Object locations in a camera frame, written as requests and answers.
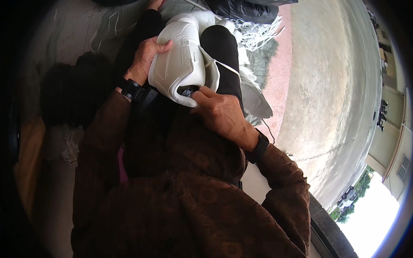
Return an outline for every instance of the building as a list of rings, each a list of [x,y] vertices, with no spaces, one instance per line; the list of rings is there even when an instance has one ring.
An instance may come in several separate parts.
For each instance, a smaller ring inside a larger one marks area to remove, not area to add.
[[[398,55],[387,33],[377,28],[376,34],[382,59],[382,99],[388,106],[383,131],[376,128],[366,163],[382,176],[383,184],[401,203],[407,191],[413,146],[411,92],[405,87]]]

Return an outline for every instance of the sky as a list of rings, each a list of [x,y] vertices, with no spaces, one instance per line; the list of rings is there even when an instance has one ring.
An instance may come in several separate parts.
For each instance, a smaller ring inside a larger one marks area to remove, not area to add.
[[[356,202],[349,221],[337,223],[359,258],[370,258],[374,254],[399,210],[399,203],[381,180],[374,172],[370,188]]]

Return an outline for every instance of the black wristwatch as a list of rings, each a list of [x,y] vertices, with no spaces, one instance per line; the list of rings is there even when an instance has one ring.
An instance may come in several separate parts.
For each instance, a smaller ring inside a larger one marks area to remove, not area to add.
[[[139,100],[145,89],[139,83],[121,78],[117,86],[122,89],[122,95],[131,100]]]
[[[263,133],[261,133],[260,130],[258,130],[257,128],[255,128],[255,130],[259,132],[257,146],[252,152],[245,151],[245,157],[249,162],[253,164],[261,160],[262,156],[267,150],[268,145],[270,144],[268,138]]]

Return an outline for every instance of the black pants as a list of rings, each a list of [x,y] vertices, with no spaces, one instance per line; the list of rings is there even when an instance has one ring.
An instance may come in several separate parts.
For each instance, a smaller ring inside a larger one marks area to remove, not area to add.
[[[115,80],[122,77],[132,65],[135,51],[139,44],[155,36],[165,28],[166,22],[162,20],[161,14],[153,9],[145,11],[136,24],[135,29],[122,45],[115,61]],[[201,47],[214,59],[224,63],[239,72],[238,48],[235,37],[223,26],[215,25],[208,27],[201,35]],[[217,93],[234,95],[240,102],[241,110],[242,95],[238,75],[218,64],[220,72],[219,87]],[[160,125],[168,127],[173,119],[177,105],[172,100],[159,94],[148,107],[155,120]]]

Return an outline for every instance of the red pavement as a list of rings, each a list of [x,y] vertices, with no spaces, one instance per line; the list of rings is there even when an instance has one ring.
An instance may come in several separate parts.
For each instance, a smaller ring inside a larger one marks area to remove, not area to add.
[[[278,15],[282,16],[279,29],[285,26],[284,31],[275,38],[278,41],[278,50],[268,65],[267,84],[263,94],[273,109],[273,117],[265,119],[271,129],[275,142],[280,132],[282,118],[284,117],[285,103],[287,101],[288,87],[290,84],[290,71],[292,62],[292,30],[291,30],[291,7],[280,6]],[[268,128],[262,124],[258,129],[265,134],[270,142],[271,135]]]

